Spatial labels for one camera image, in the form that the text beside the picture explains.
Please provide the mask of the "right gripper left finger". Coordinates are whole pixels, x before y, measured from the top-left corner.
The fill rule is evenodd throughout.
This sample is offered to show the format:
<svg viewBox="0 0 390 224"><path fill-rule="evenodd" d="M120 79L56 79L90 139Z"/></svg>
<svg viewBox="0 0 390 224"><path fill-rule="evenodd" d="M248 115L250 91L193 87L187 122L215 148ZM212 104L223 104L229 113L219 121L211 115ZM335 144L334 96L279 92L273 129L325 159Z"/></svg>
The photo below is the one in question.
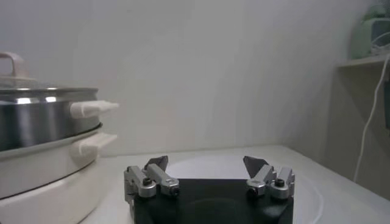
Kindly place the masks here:
<svg viewBox="0 0 390 224"><path fill-rule="evenodd" d="M169 176L166 168L168 156L151 158L141 169L139 166L128 166L124 171L124 198L131 203L135 197L152 198L158 189L163 195L176 198L180 194L179 180Z"/></svg>

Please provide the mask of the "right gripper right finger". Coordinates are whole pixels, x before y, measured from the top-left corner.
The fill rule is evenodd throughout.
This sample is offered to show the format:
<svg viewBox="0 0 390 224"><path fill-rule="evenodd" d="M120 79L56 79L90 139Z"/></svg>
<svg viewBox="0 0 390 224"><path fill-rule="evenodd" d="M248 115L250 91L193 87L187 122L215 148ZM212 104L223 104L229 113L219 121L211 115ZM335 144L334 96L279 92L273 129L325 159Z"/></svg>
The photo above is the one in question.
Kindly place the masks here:
<svg viewBox="0 0 390 224"><path fill-rule="evenodd" d="M295 194L295 174L289 167L282 167L280 172L264 159L251 156L243 158L250 176L246 180L247 194L250 198L259 198L269 194L276 200L287 200Z"/></svg>

